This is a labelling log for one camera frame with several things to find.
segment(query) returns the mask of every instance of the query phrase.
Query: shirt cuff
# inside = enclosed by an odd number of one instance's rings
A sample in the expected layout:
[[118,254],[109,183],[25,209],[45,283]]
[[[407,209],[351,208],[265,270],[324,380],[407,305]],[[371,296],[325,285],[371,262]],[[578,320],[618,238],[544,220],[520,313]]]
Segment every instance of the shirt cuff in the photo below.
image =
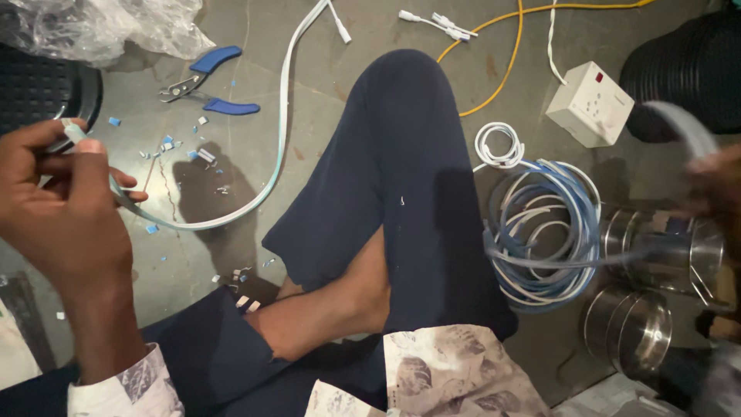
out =
[[182,403],[157,344],[131,368],[97,384],[70,384],[69,416],[183,416]]

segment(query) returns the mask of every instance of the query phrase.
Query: stainless steel container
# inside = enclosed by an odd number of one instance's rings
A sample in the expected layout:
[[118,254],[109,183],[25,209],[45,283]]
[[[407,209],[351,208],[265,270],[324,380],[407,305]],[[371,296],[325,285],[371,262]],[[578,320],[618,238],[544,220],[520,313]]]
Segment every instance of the stainless steel container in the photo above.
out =
[[619,208],[602,222],[601,238],[603,256],[653,250],[643,259],[611,267],[632,286],[690,295],[706,306],[724,307],[715,296],[723,238],[710,220]]
[[632,379],[651,376],[671,341],[671,313],[654,292],[609,286],[587,307],[582,327],[587,350]]

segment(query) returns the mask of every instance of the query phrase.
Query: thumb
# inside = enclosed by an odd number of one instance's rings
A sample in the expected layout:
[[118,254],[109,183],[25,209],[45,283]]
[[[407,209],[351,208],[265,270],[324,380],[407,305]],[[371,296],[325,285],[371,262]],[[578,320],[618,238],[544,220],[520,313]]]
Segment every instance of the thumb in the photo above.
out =
[[72,167],[70,204],[79,207],[112,207],[108,171],[108,155],[102,143],[95,139],[78,142]]

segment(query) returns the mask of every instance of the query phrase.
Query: electrical switch box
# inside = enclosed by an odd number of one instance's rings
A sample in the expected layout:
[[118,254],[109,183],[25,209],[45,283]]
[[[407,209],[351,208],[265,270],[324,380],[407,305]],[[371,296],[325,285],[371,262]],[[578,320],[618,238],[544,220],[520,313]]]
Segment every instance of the electrical switch box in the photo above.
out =
[[614,145],[635,102],[597,64],[569,70],[545,114],[587,148]]

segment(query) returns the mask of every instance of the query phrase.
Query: yellow cable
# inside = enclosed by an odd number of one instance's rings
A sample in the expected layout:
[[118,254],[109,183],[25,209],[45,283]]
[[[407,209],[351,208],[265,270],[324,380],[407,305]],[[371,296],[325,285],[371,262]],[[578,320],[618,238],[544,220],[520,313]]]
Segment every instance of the yellow cable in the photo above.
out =
[[[590,9],[590,10],[611,10],[611,9],[633,9],[635,7],[641,7],[645,6],[648,3],[653,3],[656,0],[640,0],[635,3],[631,4],[573,4],[573,3],[563,3],[563,4],[549,4],[548,6],[540,6],[540,7],[532,7],[530,9],[522,9],[522,0],[517,0],[517,11],[512,13],[507,13],[505,15],[502,15],[500,17],[491,19],[489,22],[486,22],[480,26],[478,26],[476,29],[473,29],[471,32],[478,33],[479,30],[483,29],[484,27],[487,27],[490,24],[494,24],[499,22],[500,20],[504,20],[513,16],[519,17],[519,24],[517,26],[517,38],[514,42],[514,49],[512,50],[512,57],[510,58],[510,63],[507,66],[507,72],[505,72],[505,75],[502,77],[502,82],[499,83],[499,87],[496,88],[494,91],[494,94],[491,95],[488,99],[486,99],[485,102],[481,103],[480,105],[477,105],[475,108],[470,109],[469,111],[464,111],[463,113],[459,114],[459,116],[468,116],[469,114],[472,114],[476,111],[481,110],[484,106],[489,104],[491,100],[496,97],[497,94],[502,90],[502,88],[505,86],[505,82],[507,82],[507,77],[509,77],[510,71],[512,71],[512,65],[514,65],[514,59],[517,56],[517,48],[519,47],[519,40],[522,35],[522,15],[526,13],[533,13],[533,12],[540,12],[543,10],[550,10],[550,9]],[[437,58],[437,62],[442,61],[443,58],[445,58],[445,55],[448,55],[448,52],[450,52],[454,47],[456,47],[460,41],[455,41],[451,46],[449,46],[447,49],[445,49],[440,56]]]

